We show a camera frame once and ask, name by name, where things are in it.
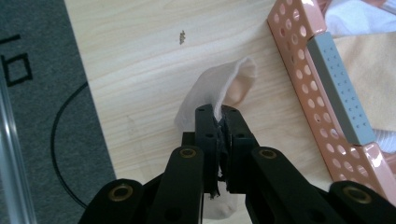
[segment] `orange perforated metal bracket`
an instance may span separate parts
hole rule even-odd
[[[359,182],[396,205],[396,180],[325,33],[317,1],[277,0],[267,21],[332,179]],[[328,59],[326,46],[338,58]],[[341,72],[342,79],[334,77]]]

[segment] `black cable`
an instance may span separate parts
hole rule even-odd
[[[59,181],[61,182],[62,187],[64,187],[64,190],[70,195],[70,197],[78,203],[82,208],[87,208],[87,204],[85,204],[74,192],[67,186],[66,182],[64,181],[64,178],[62,177],[61,171],[59,170],[58,167],[58,162],[56,161],[56,155],[55,155],[55,135],[56,135],[56,129],[58,128],[58,123],[59,120],[61,119],[62,113],[64,110],[67,108],[67,106],[78,96],[86,87],[88,86],[88,82],[85,82],[82,84],[73,94],[69,96],[69,98],[64,102],[64,104],[61,106],[59,109],[58,113],[56,114],[55,121],[53,121],[52,125],[52,130],[50,133],[50,155],[52,158],[52,165],[53,169],[55,170],[56,176],[58,177]]]

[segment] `wooden surface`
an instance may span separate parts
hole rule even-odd
[[[330,176],[266,23],[274,1],[65,2],[117,178],[146,183],[162,173],[180,146],[173,120],[198,76],[250,56],[258,78],[238,107],[250,130],[328,189]],[[230,219],[205,223],[250,223],[239,199]]]

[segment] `white cloth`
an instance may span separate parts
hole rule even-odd
[[[226,63],[204,71],[187,94],[175,118],[181,132],[195,130],[195,109],[212,104],[214,117],[221,120],[221,105],[237,106],[247,95],[256,79],[256,64],[250,58]],[[225,183],[219,182],[220,196],[210,199],[204,196],[204,218],[222,219],[236,211],[238,197],[226,190]]]
[[[367,35],[396,31],[396,15],[361,0],[332,0],[325,14],[332,35]]]

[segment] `gray mat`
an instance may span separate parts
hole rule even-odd
[[[87,81],[64,1],[0,0],[0,56],[37,222],[77,223],[84,209],[60,184],[50,155],[56,115]],[[83,203],[115,179],[89,88],[64,109],[54,143],[64,181]],[[5,209],[0,192],[0,223],[8,223]]]

